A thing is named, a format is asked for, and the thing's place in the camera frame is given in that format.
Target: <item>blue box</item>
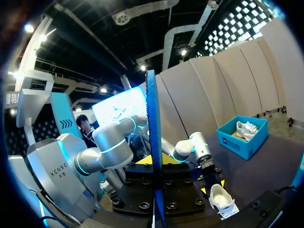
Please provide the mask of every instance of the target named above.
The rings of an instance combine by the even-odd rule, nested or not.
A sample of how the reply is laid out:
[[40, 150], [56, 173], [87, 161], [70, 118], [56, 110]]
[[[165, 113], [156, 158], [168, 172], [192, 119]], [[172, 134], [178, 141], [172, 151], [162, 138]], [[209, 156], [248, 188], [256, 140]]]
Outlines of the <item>blue box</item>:
[[[249, 121], [251, 124], [257, 126], [258, 132], [249, 142], [231, 136], [237, 130], [237, 121], [242, 123]], [[268, 121], [254, 117], [237, 115], [225, 125], [218, 128], [217, 134], [221, 145], [248, 160], [267, 138]]]

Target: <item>black ceiling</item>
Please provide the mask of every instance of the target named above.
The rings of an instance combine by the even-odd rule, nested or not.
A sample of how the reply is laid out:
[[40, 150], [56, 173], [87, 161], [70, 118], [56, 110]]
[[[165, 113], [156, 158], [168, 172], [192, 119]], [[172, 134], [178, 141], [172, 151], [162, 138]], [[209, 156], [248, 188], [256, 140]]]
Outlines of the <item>black ceiling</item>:
[[[53, 29], [56, 31], [49, 35], [37, 50], [36, 69], [95, 85], [115, 86], [118, 92], [119, 88], [123, 87], [120, 75], [126, 74], [131, 85], [139, 85], [144, 81], [144, 72], [141, 71], [136, 60], [163, 49], [165, 34], [171, 28], [197, 24], [208, 3], [208, 0], [180, 0], [172, 7], [170, 24], [169, 9], [132, 18], [123, 26], [115, 24], [112, 15], [155, 1], [157, 0], [54, 1], [45, 14], [53, 19], [47, 32]], [[236, 1], [223, 0], [224, 4], [221, 4], [219, 8], [221, 13], [229, 8], [230, 2]], [[56, 3], [71, 11], [81, 21], [80, 23], [92, 31], [95, 38], [64, 10], [58, 10], [55, 7]], [[189, 47], [192, 34], [193, 32], [185, 32], [175, 35], [169, 67], [179, 64], [183, 59], [181, 56], [183, 48], [187, 48], [184, 60], [195, 57], [199, 46]], [[162, 61], [163, 54], [159, 54], [147, 59], [145, 65], [147, 69], [154, 69], [158, 74], [162, 71]], [[65, 89], [66, 86], [57, 85], [55, 90], [64, 92]], [[102, 96], [100, 92], [89, 94], [73, 91], [70, 97], [74, 102], [82, 97], [104, 99], [105, 96]]]

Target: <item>white booth wall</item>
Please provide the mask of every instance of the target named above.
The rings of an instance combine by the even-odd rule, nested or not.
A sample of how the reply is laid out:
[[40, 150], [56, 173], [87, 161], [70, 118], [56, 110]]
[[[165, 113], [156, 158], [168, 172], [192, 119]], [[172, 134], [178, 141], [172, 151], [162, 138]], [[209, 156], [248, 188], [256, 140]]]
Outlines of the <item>white booth wall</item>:
[[282, 77], [287, 116], [304, 122], [304, 61], [301, 49], [287, 25], [280, 19], [272, 20], [260, 31], [273, 53]]
[[209, 136], [236, 115], [286, 105], [280, 72], [263, 38], [190, 59], [156, 78], [162, 135], [179, 133], [172, 143], [197, 131]]

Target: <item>man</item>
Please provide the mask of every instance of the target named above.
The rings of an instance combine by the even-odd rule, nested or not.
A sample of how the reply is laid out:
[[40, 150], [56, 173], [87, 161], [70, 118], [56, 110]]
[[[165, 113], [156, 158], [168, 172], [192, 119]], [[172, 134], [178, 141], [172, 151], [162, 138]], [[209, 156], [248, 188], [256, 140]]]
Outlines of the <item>man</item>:
[[76, 124], [81, 128], [82, 139], [88, 148], [97, 147], [93, 139], [93, 131], [95, 130], [89, 123], [86, 115], [80, 115], [76, 119]]

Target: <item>shoe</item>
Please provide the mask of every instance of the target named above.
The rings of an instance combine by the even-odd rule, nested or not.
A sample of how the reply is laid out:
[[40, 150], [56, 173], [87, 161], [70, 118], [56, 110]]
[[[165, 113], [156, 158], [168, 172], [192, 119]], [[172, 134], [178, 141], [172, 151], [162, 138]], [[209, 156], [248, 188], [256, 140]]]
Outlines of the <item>shoe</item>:
[[246, 141], [249, 141], [250, 139], [255, 136], [255, 134], [258, 132], [257, 126], [253, 125], [252, 123], [242, 123], [240, 121], [237, 121], [237, 136], [242, 137], [246, 139]]
[[218, 210], [218, 214], [222, 216], [222, 220], [239, 212], [234, 199], [232, 199], [226, 190], [219, 184], [214, 184], [211, 187], [209, 202], [212, 209], [215, 211]]

